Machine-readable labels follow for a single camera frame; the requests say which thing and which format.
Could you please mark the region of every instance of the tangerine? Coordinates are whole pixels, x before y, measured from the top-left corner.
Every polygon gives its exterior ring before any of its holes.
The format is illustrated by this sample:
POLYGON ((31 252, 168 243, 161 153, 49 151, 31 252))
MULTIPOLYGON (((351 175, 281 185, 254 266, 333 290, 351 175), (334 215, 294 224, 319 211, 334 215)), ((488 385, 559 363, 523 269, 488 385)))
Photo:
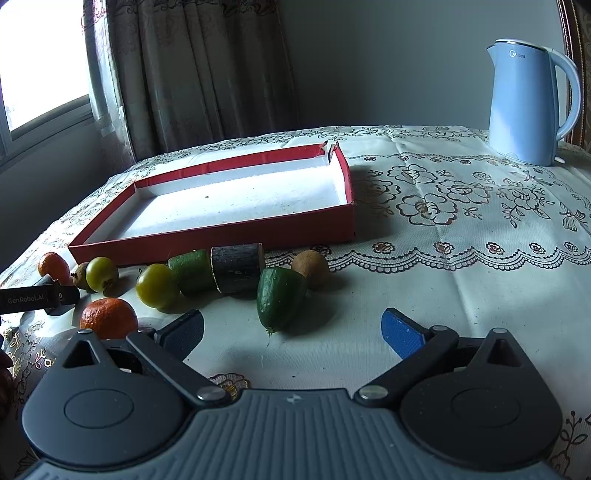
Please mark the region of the tangerine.
POLYGON ((41 257, 37 264, 37 271, 41 277, 49 274, 53 280, 57 280, 61 285, 69 285, 72 282, 68 263, 55 252, 48 252, 41 257))
POLYGON ((102 339, 125 338, 138 329, 132 306, 121 299, 99 299, 89 303, 80 318, 80 328, 89 328, 102 339))

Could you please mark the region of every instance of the sheer curtain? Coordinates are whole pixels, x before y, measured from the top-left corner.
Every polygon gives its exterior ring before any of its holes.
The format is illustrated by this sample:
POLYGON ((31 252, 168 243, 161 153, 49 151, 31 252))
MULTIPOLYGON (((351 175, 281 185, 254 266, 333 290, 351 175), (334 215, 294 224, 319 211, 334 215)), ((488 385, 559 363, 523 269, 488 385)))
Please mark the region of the sheer curtain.
POLYGON ((274 0, 85 0, 92 107, 114 171, 298 127, 274 0))

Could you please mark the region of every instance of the lace tablecloth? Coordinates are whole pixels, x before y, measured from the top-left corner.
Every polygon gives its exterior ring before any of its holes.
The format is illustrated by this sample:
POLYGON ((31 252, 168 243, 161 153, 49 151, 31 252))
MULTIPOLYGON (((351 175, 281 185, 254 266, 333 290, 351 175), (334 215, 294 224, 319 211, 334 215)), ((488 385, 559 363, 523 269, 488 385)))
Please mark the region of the lace tablecloth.
MULTIPOLYGON (((160 155, 112 177, 54 222, 0 275, 0 285, 34 283, 37 260, 47 251, 74 266, 67 244, 133 180, 324 140, 339 142, 357 203, 355 242, 311 246, 329 260, 332 287, 307 299, 305 323, 270 340, 254 302, 213 294, 196 300, 187 308, 202 311, 206 329, 186 362, 234 390, 352 392, 400 361, 381 336, 387 307, 463 336, 507 327, 564 412, 550 462, 568 478, 591 478, 591 157, 568 144, 560 148, 566 163, 550 168, 499 158, 486 145, 486 132, 463 127, 327 127, 160 155)), ((286 265, 296 253, 268 252, 267 264, 286 265)), ((122 274, 133 278, 137 270, 122 274)), ((122 298, 142 325, 161 327, 178 316, 143 306, 133 288, 122 298)), ((34 461, 18 433, 20 408, 79 315, 77 307, 58 318, 43 312, 4 318, 3 329, 18 327, 4 345, 18 381, 16 407, 0 433, 7 478, 34 461)))

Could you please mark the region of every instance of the red box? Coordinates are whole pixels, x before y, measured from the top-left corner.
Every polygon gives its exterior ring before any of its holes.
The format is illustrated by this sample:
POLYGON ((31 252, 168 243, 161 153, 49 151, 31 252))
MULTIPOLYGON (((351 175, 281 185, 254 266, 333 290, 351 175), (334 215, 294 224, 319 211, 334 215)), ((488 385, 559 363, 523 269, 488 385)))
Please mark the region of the red box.
POLYGON ((338 144, 282 148, 138 180, 68 248, 79 264, 109 257, 123 267, 222 245, 342 243, 353 239, 354 210, 338 144))

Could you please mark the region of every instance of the kettle spout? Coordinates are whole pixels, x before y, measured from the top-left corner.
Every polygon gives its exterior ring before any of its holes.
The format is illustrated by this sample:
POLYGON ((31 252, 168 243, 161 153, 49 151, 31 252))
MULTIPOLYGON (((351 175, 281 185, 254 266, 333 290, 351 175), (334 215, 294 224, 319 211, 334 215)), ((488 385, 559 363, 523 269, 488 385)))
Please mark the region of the kettle spout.
POLYGON ((492 64, 495 67, 496 67, 496 50, 497 50, 496 43, 494 45, 491 45, 490 47, 488 47, 486 49, 486 51, 488 52, 488 54, 491 56, 492 64))

